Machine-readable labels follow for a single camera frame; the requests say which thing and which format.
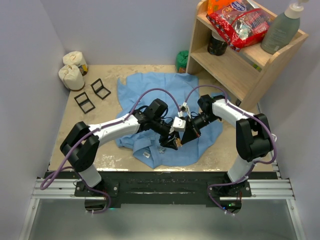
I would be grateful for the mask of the blue button shirt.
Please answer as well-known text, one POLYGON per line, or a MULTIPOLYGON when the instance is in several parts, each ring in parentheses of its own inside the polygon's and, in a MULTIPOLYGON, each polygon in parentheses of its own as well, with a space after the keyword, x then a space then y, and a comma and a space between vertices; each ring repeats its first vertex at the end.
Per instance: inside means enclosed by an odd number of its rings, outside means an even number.
MULTIPOLYGON (((177 115, 176 104, 187 100, 192 112, 199 110, 199 91, 194 90, 199 79, 187 73, 135 73, 126 78, 126 83, 117 81, 117 96, 122 111, 117 115, 122 117, 130 112, 139 100, 138 107, 148 106, 155 99, 167 103, 166 121, 177 115)), ((158 147, 160 135, 152 130, 126 135, 116 139, 116 145, 132 150, 132 155, 152 169, 159 166, 183 167, 196 163, 203 153, 211 147, 223 132, 223 124, 216 120, 201 129, 200 138, 179 147, 178 150, 165 148, 160 154, 158 147)))

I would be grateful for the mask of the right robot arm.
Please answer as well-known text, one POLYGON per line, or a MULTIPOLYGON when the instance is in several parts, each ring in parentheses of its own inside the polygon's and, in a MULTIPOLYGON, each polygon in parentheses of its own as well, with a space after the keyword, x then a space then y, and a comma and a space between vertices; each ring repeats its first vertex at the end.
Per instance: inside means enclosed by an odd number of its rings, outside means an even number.
POLYGON ((260 159, 271 151, 276 151, 268 119, 262 113, 253 114, 238 108, 222 95, 203 95, 197 103, 202 113, 195 118, 185 119, 186 127, 181 144, 199 138, 201 129, 218 119, 235 127, 237 158, 227 172, 228 181, 211 185, 212 188, 223 186, 223 192, 233 197, 241 190, 240 183, 248 179, 255 164, 265 164, 266 162, 260 159))

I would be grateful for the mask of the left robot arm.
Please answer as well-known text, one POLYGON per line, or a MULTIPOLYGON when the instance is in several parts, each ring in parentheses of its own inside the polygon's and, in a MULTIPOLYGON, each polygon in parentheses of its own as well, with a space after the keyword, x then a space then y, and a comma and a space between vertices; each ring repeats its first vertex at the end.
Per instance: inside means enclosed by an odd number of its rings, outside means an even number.
POLYGON ((135 109, 115 120, 92 125, 80 121, 62 142, 60 151, 86 182, 86 191, 92 196, 99 196, 104 190, 104 184, 94 161, 102 145, 123 136, 152 130, 160 135, 159 143, 162 147, 178 149, 179 133, 173 130, 172 121, 167 123, 163 120, 163 114, 167 111, 168 105, 157 98, 149 106, 135 109))

